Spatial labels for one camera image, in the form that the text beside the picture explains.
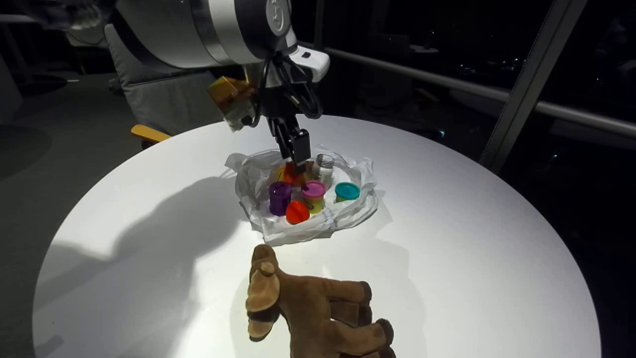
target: gray chair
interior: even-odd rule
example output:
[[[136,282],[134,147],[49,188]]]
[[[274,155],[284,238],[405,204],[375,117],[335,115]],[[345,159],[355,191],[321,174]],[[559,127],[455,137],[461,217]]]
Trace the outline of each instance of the gray chair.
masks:
[[[207,88],[215,81],[206,70],[160,73],[139,62],[113,25],[104,28],[108,49],[128,105],[138,123],[171,136],[223,120]]]

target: plush moose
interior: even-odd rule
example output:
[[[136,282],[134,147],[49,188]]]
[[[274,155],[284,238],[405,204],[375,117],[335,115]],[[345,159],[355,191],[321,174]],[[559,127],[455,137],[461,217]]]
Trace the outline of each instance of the plush moose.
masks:
[[[265,339],[282,314],[292,358],[395,358],[389,321],[371,323],[368,283],[289,275],[268,245],[254,249],[249,275],[245,307],[253,341]]]

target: table surface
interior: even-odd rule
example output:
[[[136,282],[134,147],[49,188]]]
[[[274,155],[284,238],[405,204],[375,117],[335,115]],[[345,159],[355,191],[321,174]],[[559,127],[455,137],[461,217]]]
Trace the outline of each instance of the table surface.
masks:
[[[398,357],[600,357],[590,292],[547,221],[509,185],[442,145],[350,118],[299,119],[313,144],[371,157],[378,211],[328,239],[276,248],[296,275],[366,280]],[[190,131],[106,175],[68,215],[33,312],[44,357],[289,357],[279,320],[247,335],[261,235],[224,167],[275,148],[266,125]]]

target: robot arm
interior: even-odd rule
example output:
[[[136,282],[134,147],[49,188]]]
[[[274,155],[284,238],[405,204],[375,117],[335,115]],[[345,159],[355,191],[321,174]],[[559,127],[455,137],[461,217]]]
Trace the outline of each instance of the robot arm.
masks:
[[[296,113],[320,117],[314,84],[326,74],[329,56],[296,44],[290,0],[17,1],[52,29],[82,29],[108,18],[137,59],[157,71],[243,66],[254,106],[244,124],[256,126],[262,113],[283,158],[305,170],[309,133]]]

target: white plastic bag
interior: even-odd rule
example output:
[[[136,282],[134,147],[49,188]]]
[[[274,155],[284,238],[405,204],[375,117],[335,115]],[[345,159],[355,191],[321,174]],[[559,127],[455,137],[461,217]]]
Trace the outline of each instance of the white plastic bag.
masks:
[[[270,245],[307,241],[354,227],[378,208],[378,198],[373,190],[377,182],[373,176],[371,159],[350,159],[321,146],[315,147],[312,153],[327,154],[334,158],[333,184],[324,196],[324,209],[296,225],[287,222],[285,217],[272,215],[269,210],[270,175],[285,163],[278,150],[267,150],[249,157],[234,153],[225,163],[226,167],[237,173],[236,193],[252,226],[263,233],[265,242]],[[335,186],[340,182],[352,182],[360,187],[359,198],[336,203]],[[299,189],[294,188],[292,199],[302,200]]]

